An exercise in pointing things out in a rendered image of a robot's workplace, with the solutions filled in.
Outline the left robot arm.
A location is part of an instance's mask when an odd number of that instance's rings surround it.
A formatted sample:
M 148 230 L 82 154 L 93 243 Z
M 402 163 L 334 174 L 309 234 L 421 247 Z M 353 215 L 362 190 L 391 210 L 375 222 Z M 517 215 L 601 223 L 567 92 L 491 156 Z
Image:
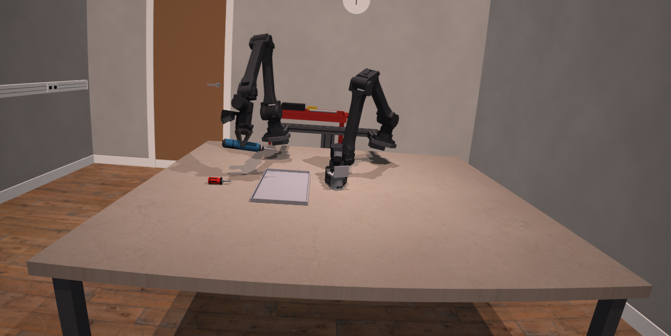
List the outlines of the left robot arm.
M 372 138 L 385 143 L 395 144 L 392 140 L 392 129 L 395 129 L 396 124 L 398 124 L 399 116 L 395 112 L 392 112 L 386 101 L 378 79 L 379 75 L 379 71 L 366 68 L 351 78 L 349 91 L 352 91 L 352 101 L 344 137 L 342 144 L 331 145 L 330 166 L 351 166 L 354 164 L 355 138 L 359 130 L 363 105 L 367 96 L 372 96 L 378 109 L 376 112 L 377 122 L 383 124 L 378 131 L 378 135 L 372 135 Z M 359 92 L 356 91 L 357 89 L 364 91 Z

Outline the dark blue electric screwdriver barrel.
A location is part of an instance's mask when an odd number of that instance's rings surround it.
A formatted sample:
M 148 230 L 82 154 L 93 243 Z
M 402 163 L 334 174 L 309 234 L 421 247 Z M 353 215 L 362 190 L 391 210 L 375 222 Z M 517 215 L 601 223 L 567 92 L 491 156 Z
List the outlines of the dark blue electric screwdriver barrel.
M 266 148 L 262 145 L 259 145 L 259 143 L 253 143 L 253 142 L 248 142 L 245 144 L 244 147 L 241 147 L 240 141 L 239 140 L 232 140 L 232 139 L 224 139 L 221 144 L 224 148 L 228 149 L 239 149 L 239 150 L 251 150 L 254 152 L 258 152 L 259 150 L 266 150 Z

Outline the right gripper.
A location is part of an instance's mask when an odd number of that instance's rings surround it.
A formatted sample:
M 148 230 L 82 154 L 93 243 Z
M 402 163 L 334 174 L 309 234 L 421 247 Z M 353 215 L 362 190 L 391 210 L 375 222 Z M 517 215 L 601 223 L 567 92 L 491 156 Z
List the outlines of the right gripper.
M 239 125 L 237 124 L 235 126 L 236 127 L 235 128 L 236 138 L 237 138 L 237 140 L 240 141 L 241 147 L 244 147 L 245 144 L 247 143 L 247 141 L 249 140 L 251 134 L 253 133 L 252 130 L 253 130 L 253 127 L 254 127 L 254 124 L 251 124 L 252 114 L 249 113 L 249 115 L 248 115 L 248 112 L 246 112 L 246 113 L 247 113 L 247 117 L 246 117 L 245 124 L 244 123 L 238 123 Z M 244 143 L 242 143 L 241 135 L 245 135 Z

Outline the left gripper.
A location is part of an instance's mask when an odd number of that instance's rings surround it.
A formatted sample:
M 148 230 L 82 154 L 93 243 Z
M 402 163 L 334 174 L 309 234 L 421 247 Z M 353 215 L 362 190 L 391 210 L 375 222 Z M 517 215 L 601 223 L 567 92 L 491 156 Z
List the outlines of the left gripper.
M 327 173 L 328 173 L 328 172 L 331 172 L 332 170 L 334 171 L 334 166 L 326 166 L 325 182 L 327 182 L 329 185 L 330 185 L 330 183 L 331 183 L 331 181 L 330 181 L 331 177 L 330 177 L 330 175 L 328 175 Z M 328 177 L 329 177 L 329 178 L 328 178 Z M 343 179 L 343 186 L 344 186 L 344 184 L 347 182 L 347 178 L 348 178 L 348 177 L 344 177 L 344 178 L 345 178 L 345 180 Z

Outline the red screwdriver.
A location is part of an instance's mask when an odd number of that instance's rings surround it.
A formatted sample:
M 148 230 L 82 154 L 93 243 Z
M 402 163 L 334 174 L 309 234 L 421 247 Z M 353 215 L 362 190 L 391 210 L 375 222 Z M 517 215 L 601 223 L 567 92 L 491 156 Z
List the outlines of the red screwdriver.
M 222 184 L 223 182 L 230 182 L 228 180 L 222 179 L 222 177 L 217 178 L 217 177 L 208 177 L 208 184 Z

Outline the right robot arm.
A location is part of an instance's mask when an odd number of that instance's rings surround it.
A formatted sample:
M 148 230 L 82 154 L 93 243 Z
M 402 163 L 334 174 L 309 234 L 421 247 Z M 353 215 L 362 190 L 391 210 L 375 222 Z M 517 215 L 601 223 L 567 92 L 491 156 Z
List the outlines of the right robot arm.
M 281 126 L 280 122 L 283 116 L 281 102 L 277 101 L 275 96 L 272 60 L 275 43 L 273 43 L 271 35 L 262 34 L 250 38 L 248 44 L 252 50 L 250 59 L 247 68 L 245 69 L 245 75 L 241 79 L 241 83 L 238 85 L 237 94 L 234 94 L 232 99 L 232 107 L 239 112 L 222 110 L 221 123 L 224 124 L 234 120 L 235 115 L 235 124 L 245 123 L 247 117 L 246 112 L 248 112 L 248 115 L 249 113 L 253 114 L 254 103 L 251 101 L 256 100 L 256 97 L 258 96 L 258 89 L 255 87 L 257 86 L 256 81 L 262 63 L 264 100 L 261 102 L 261 119 L 268 120 L 267 133 L 264 134 L 264 138 L 286 136 L 287 131 L 283 130 L 283 126 Z M 275 104 L 275 106 L 268 106 L 268 103 Z

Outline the grey l-shaped bracket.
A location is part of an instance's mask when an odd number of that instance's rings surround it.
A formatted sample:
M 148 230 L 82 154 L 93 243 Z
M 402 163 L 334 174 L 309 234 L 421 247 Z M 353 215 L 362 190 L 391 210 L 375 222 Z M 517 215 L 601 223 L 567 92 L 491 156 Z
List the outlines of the grey l-shaped bracket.
M 334 166 L 334 172 L 328 172 L 328 175 L 332 176 L 333 178 L 342 178 L 342 177 L 348 177 L 349 175 L 349 166 Z

